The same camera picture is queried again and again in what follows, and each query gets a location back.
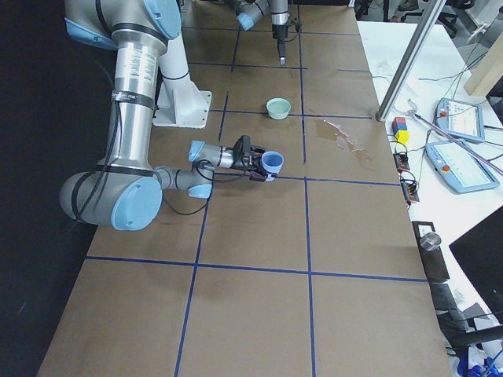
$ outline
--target white and blue device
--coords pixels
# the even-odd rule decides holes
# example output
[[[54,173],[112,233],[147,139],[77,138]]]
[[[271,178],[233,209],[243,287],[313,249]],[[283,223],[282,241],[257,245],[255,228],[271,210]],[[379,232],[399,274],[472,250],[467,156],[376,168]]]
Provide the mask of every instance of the white and blue device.
[[[459,142],[470,148],[464,140]],[[494,189],[500,185],[480,161],[452,141],[428,143],[426,153],[440,177],[456,194]]]
[[[436,108],[435,124],[453,137],[474,143],[486,140],[482,109],[478,104],[442,98]]]

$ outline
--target white table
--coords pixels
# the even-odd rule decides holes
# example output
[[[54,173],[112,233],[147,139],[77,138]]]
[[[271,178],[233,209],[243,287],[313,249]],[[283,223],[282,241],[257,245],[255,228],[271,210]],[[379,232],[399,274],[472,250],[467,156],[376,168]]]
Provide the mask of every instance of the white table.
[[[390,85],[393,74],[402,59],[415,27],[415,24],[358,22],[365,55],[369,62],[369,69],[374,77],[373,83],[379,102],[384,98],[384,94]],[[392,134],[391,121],[393,118],[403,116],[400,111],[410,109],[407,103],[408,99],[417,104],[417,112],[420,115],[432,120],[439,99],[441,97],[450,97],[456,86],[454,84],[449,93],[446,94],[453,79],[431,82],[419,80],[419,78],[437,79],[456,75],[463,69],[464,61],[450,40],[449,35],[442,25],[435,25],[409,75],[407,84],[402,89],[395,104],[397,111],[392,112],[387,119],[388,133]],[[469,71],[463,74],[455,98],[478,104],[484,101],[485,98],[470,97],[464,90],[464,83],[470,75]],[[490,105],[485,102],[482,107],[484,124],[486,126],[501,127]],[[428,127],[416,119],[406,118],[406,121],[409,129],[407,148],[423,147]],[[503,132],[486,129],[486,139],[503,144]],[[440,140],[442,139],[438,138],[435,133],[431,133],[428,142]],[[499,147],[489,145],[472,146],[474,150],[486,158],[503,153],[503,148]],[[410,168],[417,178],[419,178],[420,173],[422,151],[421,149],[419,152],[409,154]],[[499,167],[503,167],[503,158],[495,160],[494,163]],[[422,165],[418,192],[420,202],[411,206],[409,210],[410,219],[411,221],[433,222],[437,233],[442,237],[442,254],[451,278],[448,284],[460,309],[465,309],[478,302],[485,310],[488,310],[454,259],[449,244],[503,205],[503,177],[495,174],[496,178],[501,182],[499,188],[456,195],[447,188],[438,173],[435,172],[427,156],[424,156]]]

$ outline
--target blue cup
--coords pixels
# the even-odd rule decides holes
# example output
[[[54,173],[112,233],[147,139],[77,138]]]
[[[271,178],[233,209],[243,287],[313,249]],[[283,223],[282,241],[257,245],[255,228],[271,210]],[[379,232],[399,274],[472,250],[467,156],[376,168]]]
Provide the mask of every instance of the blue cup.
[[[262,155],[262,167],[268,173],[267,182],[274,181],[274,177],[271,174],[278,174],[284,161],[285,159],[283,159],[281,153],[275,151],[265,152]]]

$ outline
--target spilled liquid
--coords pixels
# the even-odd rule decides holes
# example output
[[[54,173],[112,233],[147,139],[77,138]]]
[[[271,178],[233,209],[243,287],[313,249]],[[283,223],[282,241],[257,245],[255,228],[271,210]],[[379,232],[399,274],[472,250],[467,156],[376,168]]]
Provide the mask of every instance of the spilled liquid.
[[[363,167],[369,167],[372,158],[367,154],[363,147],[358,146],[358,142],[351,138],[349,134],[343,131],[342,126],[329,122],[328,120],[316,122],[317,136],[325,140],[335,142],[339,149],[347,149],[355,156]]]

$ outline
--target office chair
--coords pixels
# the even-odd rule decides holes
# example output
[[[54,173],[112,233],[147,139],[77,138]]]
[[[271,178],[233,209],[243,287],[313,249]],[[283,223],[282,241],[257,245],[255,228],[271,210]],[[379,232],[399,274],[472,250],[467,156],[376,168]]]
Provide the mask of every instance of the office chair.
[[[475,0],[447,0],[446,1],[447,6],[452,6],[453,8],[456,9],[470,9],[475,5]],[[410,12],[406,13],[402,18],[401,21],[404,22],[407,18],[407,16],[422,16],[423,12]],[[454,13],[448,13],[448,12],[440,12],[439,15],[439,21],[447,26],[452,33],[449,33],[449,36],[451,38],[454,38],[457,33],[457,28],[454,26],[454,24],[457,21],[457,14]]]

